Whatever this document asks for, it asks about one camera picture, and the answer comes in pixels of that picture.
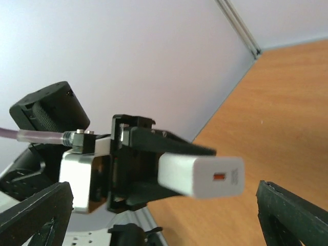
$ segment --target wooden table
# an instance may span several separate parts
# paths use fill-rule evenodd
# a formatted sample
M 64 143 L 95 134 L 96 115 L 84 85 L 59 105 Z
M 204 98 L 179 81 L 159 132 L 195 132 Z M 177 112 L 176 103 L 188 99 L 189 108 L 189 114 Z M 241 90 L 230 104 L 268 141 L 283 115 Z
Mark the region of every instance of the wooden table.
M 243 157 L 245 191 L 150 203 L 169 245 L 265 245 L 261 179 L 328 210 L 328 40 L 265 52 L 195 142 Z

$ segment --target black plastic mount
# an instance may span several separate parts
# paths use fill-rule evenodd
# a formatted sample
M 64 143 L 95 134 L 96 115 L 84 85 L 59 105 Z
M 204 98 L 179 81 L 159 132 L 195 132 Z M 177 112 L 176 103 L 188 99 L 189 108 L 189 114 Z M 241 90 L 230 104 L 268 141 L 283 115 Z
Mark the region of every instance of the black plastic mount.
M 56 183 L 0 214 L 0 245 L 62 245 L 72 212 L 69 183 Z
M 109 211 L 135 211 L 149 201 L 180 195 L 157 182 L 158 160 L 163 153 L 216 154 L 213 149 L 193 145 L 173 133 L 152 129 L 154 124 L 150 118 L 114 115 L 107 198 Z
M 163 246 L 157 232 L 161 232 L 162 227 L 156 227 L 148 232 L 136 224 L 114 225 L 108 229 L 112 234 L 109 246 Z
M 258 218 L 270 246 L 322 246 L 328 242 L 328 212 L 272 182 L 257 190 Z
M 90 120 L 66 81 L 26 95 L 9 110 L 20 129 L 64 132 L 86 129 Z

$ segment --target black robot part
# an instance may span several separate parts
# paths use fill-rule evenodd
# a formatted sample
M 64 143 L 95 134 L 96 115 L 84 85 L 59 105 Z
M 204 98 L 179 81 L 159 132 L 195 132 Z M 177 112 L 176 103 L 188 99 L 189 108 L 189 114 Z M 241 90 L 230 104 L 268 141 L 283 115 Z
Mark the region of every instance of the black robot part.
M 90 120 L 66 81 L 28 94 L 9 110 L 20 129 L 34 131 L 76 131 Z M 31 144 L 0 178 L 0 190 L 23 201 L 58 182 L 62 155 L 70 148 Z
M 90 120 L 66 81 L 28 94 L 9 110 L 20 129 L 64 132 L 86 129 Z
M 114 213 L 135 211 L 147 202 L 181 195 L 157 182 L 158 160 L 163 153 L 215 155 L 168 131 L 152 129 L 155 121 L 131 115 L 114 115 L 107 209 Z

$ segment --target black textured grip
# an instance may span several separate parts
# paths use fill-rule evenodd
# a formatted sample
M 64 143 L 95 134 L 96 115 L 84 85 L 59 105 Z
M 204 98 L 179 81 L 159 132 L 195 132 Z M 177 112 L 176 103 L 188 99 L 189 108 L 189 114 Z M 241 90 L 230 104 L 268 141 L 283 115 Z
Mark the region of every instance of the black textured grip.
M 60 128 L 50 118 L 47 112 L 42 108 L 39 101 L 37 101 L 33 107 L 32 112 L 39 123 L 49 132 L 60 132 Z

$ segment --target metal connector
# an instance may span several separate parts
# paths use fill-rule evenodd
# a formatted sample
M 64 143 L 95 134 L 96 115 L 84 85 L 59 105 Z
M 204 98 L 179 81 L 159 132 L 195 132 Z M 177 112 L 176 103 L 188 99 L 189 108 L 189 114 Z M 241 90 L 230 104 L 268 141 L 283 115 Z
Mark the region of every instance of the metal connector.
M 106 202 L 101 192 L 101 179 L 110 164 L 110 138 L 96 141 L 95 153 L 77 154 L 66 151 L 60 164 L 59 182 L 69 182 L 73 199 L 73 213 L 88 214 Z

